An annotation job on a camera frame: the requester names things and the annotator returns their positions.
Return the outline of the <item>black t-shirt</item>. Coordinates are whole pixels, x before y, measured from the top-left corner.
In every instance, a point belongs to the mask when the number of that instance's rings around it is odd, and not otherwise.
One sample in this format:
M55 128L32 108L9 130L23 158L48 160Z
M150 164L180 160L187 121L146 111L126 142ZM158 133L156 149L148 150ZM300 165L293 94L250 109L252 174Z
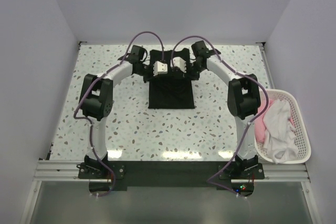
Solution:
M172 71L143 78L149 82L149 109L194 109L192 81L183 73Z

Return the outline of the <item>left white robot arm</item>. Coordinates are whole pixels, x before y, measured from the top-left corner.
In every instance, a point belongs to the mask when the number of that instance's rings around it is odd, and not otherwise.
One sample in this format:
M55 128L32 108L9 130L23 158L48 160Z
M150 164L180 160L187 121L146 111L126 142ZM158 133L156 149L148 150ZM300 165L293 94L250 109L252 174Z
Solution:
M144 76L149 67L143 63L148 52L141 46L132 46L120 62L105 72L87 74L84 77L80 100L74 112L77 120L89 123L88 151L85 163L92 162L90 171L97 178L108 174L108 151L106 147L106 122L113 107L113 89L123 79L138 74Z

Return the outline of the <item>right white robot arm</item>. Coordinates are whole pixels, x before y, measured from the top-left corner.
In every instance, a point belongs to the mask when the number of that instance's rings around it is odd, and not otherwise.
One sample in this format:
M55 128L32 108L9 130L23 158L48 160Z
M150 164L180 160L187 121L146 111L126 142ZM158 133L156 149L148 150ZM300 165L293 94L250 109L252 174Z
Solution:
M240 73L228 64L215 47L205 38L197 36L200 41L191 45L195 61L192 70L197 73L203 70L216 74L228 87L227 106L235 118L237 131L237 147L232 158L215 175L225 170L239 178L246 178L259 164L255 150L255 121L261 116L258 109L261 105L259 91L267 94L254 74Z

